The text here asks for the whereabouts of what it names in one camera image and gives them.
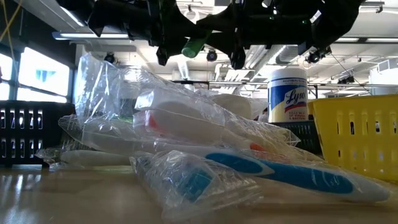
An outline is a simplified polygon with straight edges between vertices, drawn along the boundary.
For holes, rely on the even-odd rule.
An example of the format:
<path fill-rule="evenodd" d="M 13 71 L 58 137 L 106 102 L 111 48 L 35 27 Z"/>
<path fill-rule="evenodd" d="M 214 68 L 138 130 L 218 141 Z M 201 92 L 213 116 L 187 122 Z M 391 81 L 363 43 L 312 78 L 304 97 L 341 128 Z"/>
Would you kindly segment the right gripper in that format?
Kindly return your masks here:
<path fill-rule="evenodd" d="M 235 31 L 212 33 L 206 43 L 229 57 L 232 69 L 244 67 L 249 45 L 313 44 L 312 0 L 236 1 L 226 9 L 197 21 L 204 29 Z"/>

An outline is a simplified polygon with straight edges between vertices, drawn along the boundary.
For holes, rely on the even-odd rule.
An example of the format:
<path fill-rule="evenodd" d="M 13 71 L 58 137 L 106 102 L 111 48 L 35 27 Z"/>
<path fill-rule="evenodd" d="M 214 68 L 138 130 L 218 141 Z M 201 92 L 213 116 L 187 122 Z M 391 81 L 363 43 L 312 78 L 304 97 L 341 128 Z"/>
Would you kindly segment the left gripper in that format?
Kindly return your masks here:
<path fill-rule="evenodd" d="M 181 54 L 186 37 L 204 38 L 211 33 L 187 19 L 176 0 L 130 1 L 129 6 L 129 38 L 159 46 L 159 65 L 166 65 L 170 57 Z"/>

